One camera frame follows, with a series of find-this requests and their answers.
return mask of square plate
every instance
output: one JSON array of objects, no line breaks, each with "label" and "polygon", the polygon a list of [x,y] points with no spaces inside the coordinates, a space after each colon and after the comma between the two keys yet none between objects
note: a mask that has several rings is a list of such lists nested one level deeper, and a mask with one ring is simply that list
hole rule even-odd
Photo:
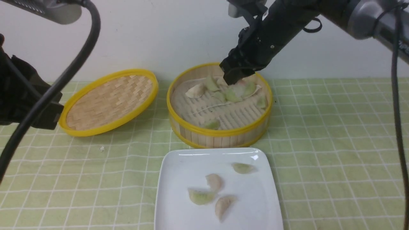
[{"label": "square plate", "polygon": [[[232,163],[253,165],[251,174],[238,174]],[[208,205],[196,205],[188,188],[209,189],[206,175],[218,174],[224,187]],[[215,203],[225,195],[237,201],[220,223]],[[187,149],[169,152],[162,162],[156,195],[155,230],[283,230],[277,190],[265,154],[254,148]]]}]

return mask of white dumpling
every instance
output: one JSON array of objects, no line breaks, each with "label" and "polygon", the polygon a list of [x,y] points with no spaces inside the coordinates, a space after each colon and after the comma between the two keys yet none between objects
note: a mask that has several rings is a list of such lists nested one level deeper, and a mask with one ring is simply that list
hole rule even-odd
[{"label": "white dumpling", "polygon": [[240,98],[244,98],[244,92],[246,91],[247,82],[243,79],[237,81],[236,84],[229,86],[229,89],[233,90],[235,95]]},{"label": "white dumpling", "polygon": [[220,85],[220,86],[227,86],[227,83],[226,83],[226,81],[223,79],[223,77],[219,77],[219,78],[217,79],[217,84]]},{"label": "white dumpling", "polygon": [[210,187],[210,190],[214,192],[220,191],[223,186],[222,178],[217,174],[210,174],[206,176],[207,184]]},{"label": "white dumpling", "polygon": [[190,88],[185,95],[188,98],[199,98],[201,97],[206,91],[206,87],[203,83],[197,84]]},{"label": "white dumpling", "polygon": [[219,221],[222,222],[223,215],[229,209],[231,204],[236,201],[237,198],[235,196],[224,196],[217,200],[216,202],[216,208],[215,208],[215,213],[217,218],[219,218]]}]

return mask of bamboo steamer lid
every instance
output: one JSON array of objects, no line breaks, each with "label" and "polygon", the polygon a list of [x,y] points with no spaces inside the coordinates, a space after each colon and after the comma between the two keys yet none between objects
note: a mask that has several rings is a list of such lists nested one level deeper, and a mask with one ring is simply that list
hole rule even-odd
[{"label": "bamboo steamer lid", "polygon": [[158,83],[147,70],[124,70],[87,85],[66,103],[59,124],[72,136],[115,129],[143,112],[155,99]]}]

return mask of woven bamboo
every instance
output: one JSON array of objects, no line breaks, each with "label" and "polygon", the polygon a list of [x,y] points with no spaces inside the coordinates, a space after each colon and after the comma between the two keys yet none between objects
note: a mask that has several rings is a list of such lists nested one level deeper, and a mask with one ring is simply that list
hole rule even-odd
[{"label": "woven bamboo", "polygon": [[67,125],[83,131],[112,123],[141,106],[152,90],[153,83],[145,76],[112,79],[89,91],[72,106]]},{"label": "woven bamboo", "polygon": [[[245,100],[222,106],[208,90],[197,99],[186,97],[188,89],[202,82],[203,78],[223,76],[218,64],[201,65],[181,74],[168,92],[168,108],[173,131],[187,144],[197,148],[246,147],[255,143],[265,132],[272,106],[272,92],[267,82],[258,74],[245,80],[253,81],[261,88]],[[224,91],[227,86],[219,86]],[[260,109],[256,102],[265,97],[266,109]],[[209,120],[220,121],[219,130],[203,129]]]}]

